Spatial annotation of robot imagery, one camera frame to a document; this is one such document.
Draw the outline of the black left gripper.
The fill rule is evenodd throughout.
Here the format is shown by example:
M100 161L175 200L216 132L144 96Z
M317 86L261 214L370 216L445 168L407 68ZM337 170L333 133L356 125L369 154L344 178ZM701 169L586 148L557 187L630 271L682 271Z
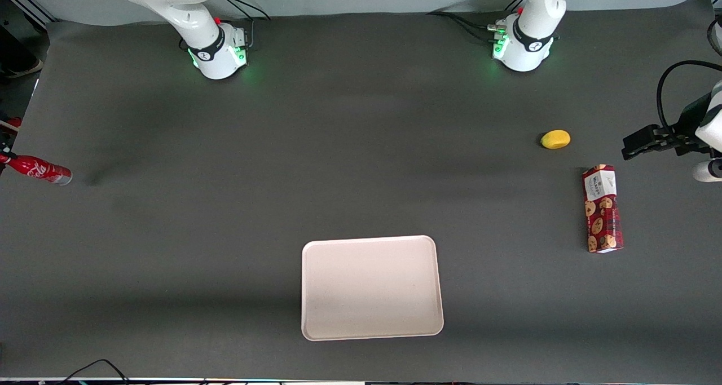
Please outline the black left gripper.
M663 111L660 112L660 125L647 125L635 133L622 139L622 158L629 161L647 152L667 151L673 149L677 156L691 152L712 155L712 148L695 135L697 128L704 119L711 93L702 95L681 111L676 123L666 121Z

